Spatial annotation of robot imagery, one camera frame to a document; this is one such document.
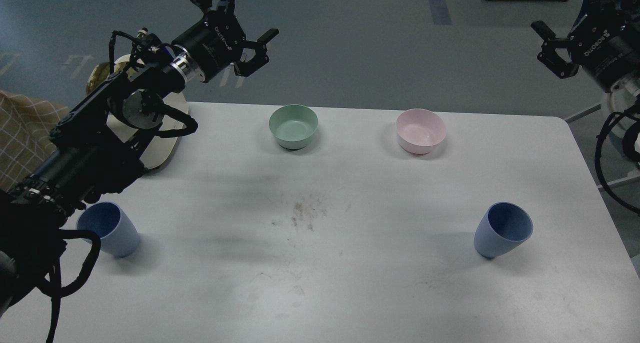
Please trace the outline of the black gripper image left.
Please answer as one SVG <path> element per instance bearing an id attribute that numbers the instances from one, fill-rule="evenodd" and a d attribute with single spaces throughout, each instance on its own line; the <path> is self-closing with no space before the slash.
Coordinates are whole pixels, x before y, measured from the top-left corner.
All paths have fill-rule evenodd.
<path id="1" fill-rule="evenodd" d="M 247 78 L 269 63 L 266 45 L 279 35 L 270 28 L 257 40 L 245 40 L 246 35 L 233 13 L 211 10 L 173 40 L 174 51 L 184 51 L 199 69 L 199 79 L 208 83 L 229 65 L 234 74 Z M 247 59 L 244 48 L 254 51 Z"/>

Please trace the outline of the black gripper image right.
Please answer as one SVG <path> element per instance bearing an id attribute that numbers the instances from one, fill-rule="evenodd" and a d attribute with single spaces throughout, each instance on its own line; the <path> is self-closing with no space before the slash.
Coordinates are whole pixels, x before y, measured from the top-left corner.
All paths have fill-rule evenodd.
<path id="1" fill-rule="evenodd" d="M 612 92 L 622 79 L 639 73 L 639 24 L 621 13 L 586 14 L 568 38 L 558 37 L 544 21 L 533 21 L 530 28 L 542 39 L 537 60 L 559 79 L 575 76 L 580 65 L 604 92 Z M 556 49 L 569 49 L 572 62 Z"/>

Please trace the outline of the white robot base right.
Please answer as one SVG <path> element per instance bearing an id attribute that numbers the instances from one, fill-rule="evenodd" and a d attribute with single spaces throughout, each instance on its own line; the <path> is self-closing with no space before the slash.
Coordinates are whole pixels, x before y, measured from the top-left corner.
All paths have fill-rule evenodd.
<path id="1" fill-rule="evenodd" d="M 618 90 L 613 93 L 603 93 L 599 100 L 599 108 L 601 116 L 606 119 L 611 113 L 624 112 L 626 109 L 631 108 L 636 103 L 636 98 L 627 90 Z M 624 153 L 623 138 L 627 132 L 627 129 L 631 128 L 635 120 L 624 118 L 618 122 L 611 132 L 608 134 L 610 142 L 614 148 L 627 160 L 631 162 L 638 162 L 639 159 L 629 157 Z"/>

